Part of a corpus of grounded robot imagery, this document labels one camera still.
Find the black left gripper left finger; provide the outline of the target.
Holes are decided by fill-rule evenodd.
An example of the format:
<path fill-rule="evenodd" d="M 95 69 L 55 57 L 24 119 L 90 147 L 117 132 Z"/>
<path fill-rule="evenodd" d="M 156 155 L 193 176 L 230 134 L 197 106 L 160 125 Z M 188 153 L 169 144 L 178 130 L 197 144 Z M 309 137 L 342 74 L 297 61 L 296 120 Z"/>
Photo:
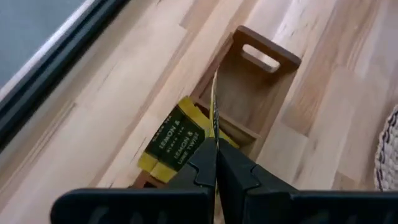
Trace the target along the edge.
<path fill-rule="evenodd" d="M 51 209 L 52 223 L 213 223 L 216 141 L 207 138 L 162 188 L 75 189 Z"/>

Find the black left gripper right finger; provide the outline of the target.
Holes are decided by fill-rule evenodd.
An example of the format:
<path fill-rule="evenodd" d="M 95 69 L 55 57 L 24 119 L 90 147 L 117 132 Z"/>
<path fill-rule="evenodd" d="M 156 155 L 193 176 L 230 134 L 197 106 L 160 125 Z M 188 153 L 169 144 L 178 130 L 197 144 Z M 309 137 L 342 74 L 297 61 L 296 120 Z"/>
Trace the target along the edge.
<path fill-rule="evenodd" d="M 217 181 L 226 223 L 397 224 L 397 192 L 298 190 L 224 139 Z"/>

